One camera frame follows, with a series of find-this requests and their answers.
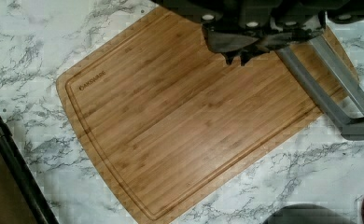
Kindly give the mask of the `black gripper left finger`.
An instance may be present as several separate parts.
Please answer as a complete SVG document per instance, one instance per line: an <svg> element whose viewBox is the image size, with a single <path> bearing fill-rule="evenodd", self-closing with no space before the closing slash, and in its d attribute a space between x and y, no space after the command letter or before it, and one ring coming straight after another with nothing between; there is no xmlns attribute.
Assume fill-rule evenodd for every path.
<svg viewBox="0 0 364 224"><path fill-rule="evenodd" d="M237 53L234 51L230 52L223 52L222 56L225 58L225 62L227 65L231 65L233 62L233 59L237 56Z"/></svg>

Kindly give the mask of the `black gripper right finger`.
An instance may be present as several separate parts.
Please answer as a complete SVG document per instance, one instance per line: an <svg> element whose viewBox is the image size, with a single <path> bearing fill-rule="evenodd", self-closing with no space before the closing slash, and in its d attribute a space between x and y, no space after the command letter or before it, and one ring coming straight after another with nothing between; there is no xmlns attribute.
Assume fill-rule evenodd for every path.
<svg viewBox="0 0 364 224"><path fill-rule="evenodd" d="M245 66L252 58L253 55L250 52L242 52L240 54L240 65Z"/></svg>

